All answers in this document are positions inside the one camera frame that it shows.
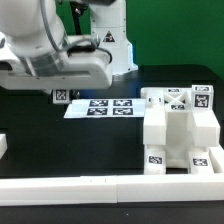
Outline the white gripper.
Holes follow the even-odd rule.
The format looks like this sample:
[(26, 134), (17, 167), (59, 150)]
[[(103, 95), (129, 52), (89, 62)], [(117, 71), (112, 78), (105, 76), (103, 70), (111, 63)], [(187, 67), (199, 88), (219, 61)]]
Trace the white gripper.
[(28, 74), (19, 61), (12, 71), (0, 70), (0, 86), (8, 90), (106, 89), (112, 84), (106, 53), (78, 53), (65, 67), (52, 75)]

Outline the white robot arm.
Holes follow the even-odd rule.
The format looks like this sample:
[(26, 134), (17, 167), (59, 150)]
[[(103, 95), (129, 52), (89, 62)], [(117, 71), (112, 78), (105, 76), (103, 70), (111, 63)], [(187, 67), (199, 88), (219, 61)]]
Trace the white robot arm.
[[(90, 11), (91, 32), (69, 35), (56, 4)], [(135, 71), (126, 0), (0, 0), (0, 86), (8, 90), (105, 89)]]

